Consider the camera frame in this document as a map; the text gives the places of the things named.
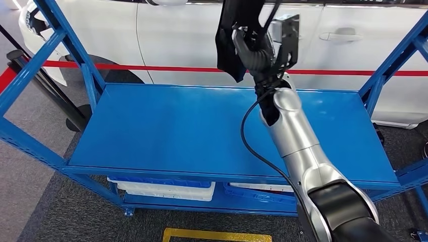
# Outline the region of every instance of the red stripe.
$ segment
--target red stripe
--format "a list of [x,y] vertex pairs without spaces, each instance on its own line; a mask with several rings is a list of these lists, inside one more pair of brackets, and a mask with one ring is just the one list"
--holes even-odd
[[[77,68],[75,62],[57,62],[47,60],[44,67]],[[142,71],[166,71],[166,72],[223,72],[217,68],[202,67],[155,67],[155,66],[131,66],[116,64],[95,64],[98,69],[110,70],[142,70]],[[331,76],[371,76],[374,71],[353,70],[288,70],[289,74],[295,75],[331,75]],[[395,76],[401,77],[426,77],[428,71],[397,71]]]
[[13,81],[16,73],[8,67],[3,74],[0,76],[0,93],[2,93],[6,87]]

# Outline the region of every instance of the blue steel frame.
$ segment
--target blue steel frame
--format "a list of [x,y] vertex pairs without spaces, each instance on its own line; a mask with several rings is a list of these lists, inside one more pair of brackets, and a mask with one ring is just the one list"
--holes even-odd
[[[132,216],[135,208],[157,208],[171,209],[171,206],[156,205],[156,204],[139,204],[125,203],[119,197],[117,186],[110,183],[110,187],[106,188],[89,177],[89,174],[84,173],[77,168],[67,167],[67,161],[55,154],[49,148],[38,142],[33,137],[19,129],[14,124],[10,123],[3,116],[10,108],[15,99],[23,91],[25,86],[30,82],[41,65],[48,58],[50,53],[62,41],[73,59],[76,61],[79,68],[82,70],[86,91],[89,96],[91,109],[94,112],[97,101],[99,100],[106,84],[101,77],[95,65],[89,58],[87,52],[83,48],[76,34],[73,32],[70,24],[61,12],[55,0],[34,0],[40,11],[45,15],[50,26],[55,30],[54,34],[39,50],[39,52],[31,59],[27,66],[16,76],[12,83],[0,94],[0,138],[37,159],[57,172],[76,181],[78,184],[92,190],[113,204],[125,210],[126,216]],[[364,86],[359,90],[361,99],[367,109],[369,115],[372,115],[376,102],[383,85],[395,74],[395,72],[416,52],[419,50],[422,56],[428,61],[428,46],[426,40],[428,38],[428,12],[417,22],[410,30],[406,37],[381,64],[378,70],[369,78]],[[99,174],[134,174],[142,175],[136,171],[124,171],[120,169],[98,169]],[[393,196],[409,189],[416,188],[416,192],[422,198],[422,204],[428,212],[428,200],[426,199],[421,185],[428,183],[428,159],[417,162],[404,169],[396,172],[400,187],[388,184],[366,184],[365,187],[372,189],[368,192],[374,201]],[[217,212],[235,212],[242,213],[245,211],[214,209],[201,207],[183,207],[183,210],[191,211],[217,211]],[[287,215],[296,216],[295,212],[273,212],[273,211],[248,211],[248,213],[270,214],[270,215]]]

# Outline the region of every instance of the yellow floor marking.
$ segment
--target yellow floor marking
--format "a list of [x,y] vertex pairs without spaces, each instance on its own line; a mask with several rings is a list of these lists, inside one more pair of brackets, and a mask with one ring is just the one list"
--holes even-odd
[[171,237],[199,238],[240,242],[272,242],[272,236],[251,233],[229,233],[203,230],[166,228],[162,242],[169,242]]

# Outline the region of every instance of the white plastic bin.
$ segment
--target white plastic bin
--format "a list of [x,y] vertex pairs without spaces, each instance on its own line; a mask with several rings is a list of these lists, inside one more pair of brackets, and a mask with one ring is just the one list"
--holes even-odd
[[211,182],[211,186],[209,188],[194,188],[112,180],[108,177],[107,180],[116,183],[118,185],[118,189],[125,190],[128,194],[132,195],[198,200],[207,202],[212,200],[212,195],[214,194],[214,188],[216,186],[214,181]]

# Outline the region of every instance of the car door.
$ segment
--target car door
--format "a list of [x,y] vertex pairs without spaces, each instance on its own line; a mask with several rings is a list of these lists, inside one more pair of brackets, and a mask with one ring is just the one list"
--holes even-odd
[[[309,55],[302,63],[317,70],[376,70],[426,9],[402,5],[335,5],[324,8]],[[417,52],[401,70],[426,70]],[[306,76],[300,88],[358,90],[368,76]],[[393,77],[384,87],[373,120],[400,126],[428,117],[426,78]]]
[[[181,6],[138,5],[137,33],[141,54],[147,66],[215,68],[215,35],[223,1],[191,1]],[[262,24],[273,8],[265,4],[259,19]],[[277,16],[300,14],[299,61],[307,54],[310,40],[319,21],[322,5],[282,4]],[[149,71],[154,83],[182,85],[253,86],[246,74],[237,84],[222,72]]]

